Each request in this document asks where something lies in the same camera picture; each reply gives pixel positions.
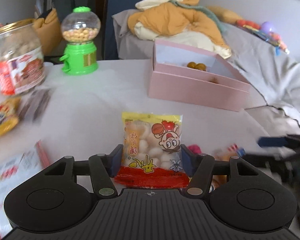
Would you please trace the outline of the yellow red puff snack bag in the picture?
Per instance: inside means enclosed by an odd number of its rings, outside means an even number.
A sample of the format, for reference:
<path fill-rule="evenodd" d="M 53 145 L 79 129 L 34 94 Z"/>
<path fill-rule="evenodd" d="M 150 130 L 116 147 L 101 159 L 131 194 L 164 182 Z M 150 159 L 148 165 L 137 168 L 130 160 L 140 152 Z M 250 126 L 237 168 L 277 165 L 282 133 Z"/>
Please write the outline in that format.
<path fill-rule="evenodd" d="M 181 115 L 123 112 L 121 167 L 125 187 L 178 189 L 189 183 L 181 159 Z"/>

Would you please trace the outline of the small dark clear packet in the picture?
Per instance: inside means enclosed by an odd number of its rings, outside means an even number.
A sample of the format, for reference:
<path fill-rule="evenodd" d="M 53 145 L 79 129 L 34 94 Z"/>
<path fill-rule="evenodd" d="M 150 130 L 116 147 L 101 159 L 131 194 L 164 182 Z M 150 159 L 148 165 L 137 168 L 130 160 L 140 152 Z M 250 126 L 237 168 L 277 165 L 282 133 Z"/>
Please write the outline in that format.
<path fill-rule="evenodd" d="M 34 90 L 19 112 L 19 119 L 25 122 L 40 123 L 53 92 L 53 88 Z"/>

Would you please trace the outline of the white snack bag red edge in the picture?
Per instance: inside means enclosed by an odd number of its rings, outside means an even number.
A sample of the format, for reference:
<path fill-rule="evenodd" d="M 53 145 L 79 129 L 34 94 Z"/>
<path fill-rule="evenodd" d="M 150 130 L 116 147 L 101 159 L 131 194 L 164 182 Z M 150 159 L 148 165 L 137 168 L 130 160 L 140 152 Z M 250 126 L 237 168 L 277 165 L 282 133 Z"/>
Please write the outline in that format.
<path fill-rule="evenodd" d="M 40 141 L 25 152 L 16 154 L 0 164 L 0 239 L 12 230 L 4 211 L 6 196 L 49 165 L 49 157 Z"/>

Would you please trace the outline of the yellow panda snack bag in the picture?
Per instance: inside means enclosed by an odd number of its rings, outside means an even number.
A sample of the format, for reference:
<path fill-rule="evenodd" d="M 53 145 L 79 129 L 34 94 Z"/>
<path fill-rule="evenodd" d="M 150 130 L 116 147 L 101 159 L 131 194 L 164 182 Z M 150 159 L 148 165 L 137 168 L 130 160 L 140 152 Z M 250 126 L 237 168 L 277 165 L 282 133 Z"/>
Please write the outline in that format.
<path fill-rule="evenodd" d="M 10 98 L 0 104 L 0 137 L 11 131 L 19 124 L 17 110 L 21 98 Z"/>

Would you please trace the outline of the bread bun packet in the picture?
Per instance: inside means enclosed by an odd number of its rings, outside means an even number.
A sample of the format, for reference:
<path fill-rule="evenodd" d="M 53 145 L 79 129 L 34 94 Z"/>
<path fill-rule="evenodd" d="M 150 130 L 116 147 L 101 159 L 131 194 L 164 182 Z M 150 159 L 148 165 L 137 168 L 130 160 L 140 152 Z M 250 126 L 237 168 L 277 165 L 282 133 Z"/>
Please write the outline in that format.
<path fill-rule="evenodd" d="M 232 144 L 226 149 L 217 149 L 213 152 L 213 156 L 218 161 L 229 161 L 231 157 L 241 157 L 245 154 L 245 150 L 242 147 L 238 147 L 236 144 Z M 212 178 L 210 186 L 210 192 L 227 182 L 227 175 L 215 175 Z"/>

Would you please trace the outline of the clear packet yellow balls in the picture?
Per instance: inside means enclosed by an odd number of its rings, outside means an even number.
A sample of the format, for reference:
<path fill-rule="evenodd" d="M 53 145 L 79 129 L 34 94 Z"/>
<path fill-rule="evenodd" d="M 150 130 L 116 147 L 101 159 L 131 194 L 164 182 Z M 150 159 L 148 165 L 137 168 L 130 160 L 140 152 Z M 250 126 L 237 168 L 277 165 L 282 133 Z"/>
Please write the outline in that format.
<path fill-rule="evenodd" d="M 205 64 L 203 64 L 203 63 L 195 63 L 195 62 L 189 62 L 187 64 L 187 68 L 201 70 L 201 71 L 204 71 L 204 72 L 207 70 L 207 66 Z"/>

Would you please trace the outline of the grey sofa cover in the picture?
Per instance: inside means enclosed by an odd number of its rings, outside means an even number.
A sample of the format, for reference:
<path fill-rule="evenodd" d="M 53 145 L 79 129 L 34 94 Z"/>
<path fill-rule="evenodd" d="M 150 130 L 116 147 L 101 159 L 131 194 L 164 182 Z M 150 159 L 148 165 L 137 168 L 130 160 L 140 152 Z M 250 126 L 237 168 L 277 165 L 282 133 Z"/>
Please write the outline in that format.
<path fill-rule="evenodd" d="M 136 10 L 130 9 L 112 16 L 112 27 L 118 58 L 121 60 L 150 59 L 153 41 L 141 40 L 128 28 L 127 20 Z M 259 38 L 224 24 L 225 42 L 232 55 L 227 61 L 252 85 L 246 111 L 269 135 L 300 134 L 300 63 Z M 163 40 L 217 52 L 204 34 L 193 31 Z"/>

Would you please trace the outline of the pink cardboard box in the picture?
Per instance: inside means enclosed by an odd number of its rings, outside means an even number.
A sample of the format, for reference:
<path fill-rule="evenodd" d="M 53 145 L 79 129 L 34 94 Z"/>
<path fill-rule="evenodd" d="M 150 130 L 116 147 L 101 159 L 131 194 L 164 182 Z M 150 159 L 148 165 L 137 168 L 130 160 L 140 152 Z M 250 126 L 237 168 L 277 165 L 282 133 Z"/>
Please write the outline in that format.
<path fill-rule="evenodd" d="M 154 99 L 240 111 L 251 85 L 230 63 L 213 52 L 155 40 L 148 96 Z M 207 70 L 187 68 L 203 63 Z"/>

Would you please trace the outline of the large biscuit jar gold lid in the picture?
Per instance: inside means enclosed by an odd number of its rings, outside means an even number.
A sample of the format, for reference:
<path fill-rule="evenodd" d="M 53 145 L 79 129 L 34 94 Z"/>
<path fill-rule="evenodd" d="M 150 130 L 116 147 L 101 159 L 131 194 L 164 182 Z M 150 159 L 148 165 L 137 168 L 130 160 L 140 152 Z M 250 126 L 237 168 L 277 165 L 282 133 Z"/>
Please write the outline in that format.
<path fill-rule="evenodd" d="M 26 19 L 0 27 L 0 91 L 5 96 L 29 92 L 45 79 L 42 45 Z"/>

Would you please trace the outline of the green gumball candy dispenser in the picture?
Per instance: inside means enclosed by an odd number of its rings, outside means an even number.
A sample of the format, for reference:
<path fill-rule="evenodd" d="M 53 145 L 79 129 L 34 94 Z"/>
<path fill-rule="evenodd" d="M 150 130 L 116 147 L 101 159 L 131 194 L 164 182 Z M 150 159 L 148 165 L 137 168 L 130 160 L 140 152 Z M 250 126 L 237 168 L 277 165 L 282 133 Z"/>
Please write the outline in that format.
<path fill-rule="evenodd" d="M 101 29 L 101 21 L 89 7 L 76 7 L 62 21 L 62 37 L 67 45 L 59 59 L 68 75 L 90 74 L 98 69 L 94 39 Z"/>

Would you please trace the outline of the yellow plush cushion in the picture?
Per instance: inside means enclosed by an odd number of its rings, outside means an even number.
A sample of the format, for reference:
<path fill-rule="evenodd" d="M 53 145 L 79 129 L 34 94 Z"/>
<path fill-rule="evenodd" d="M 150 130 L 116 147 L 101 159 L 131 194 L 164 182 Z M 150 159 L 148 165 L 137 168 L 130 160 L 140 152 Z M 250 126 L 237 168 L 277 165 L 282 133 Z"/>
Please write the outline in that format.
<path fill-rule="evenodd" d="M 46 18 L 33 19 L 33 28 L 40 39 L 42 51 L 45 56 L 49 55 L 63 39 L 61 23 L 55 8 L 48 13 Z"/>

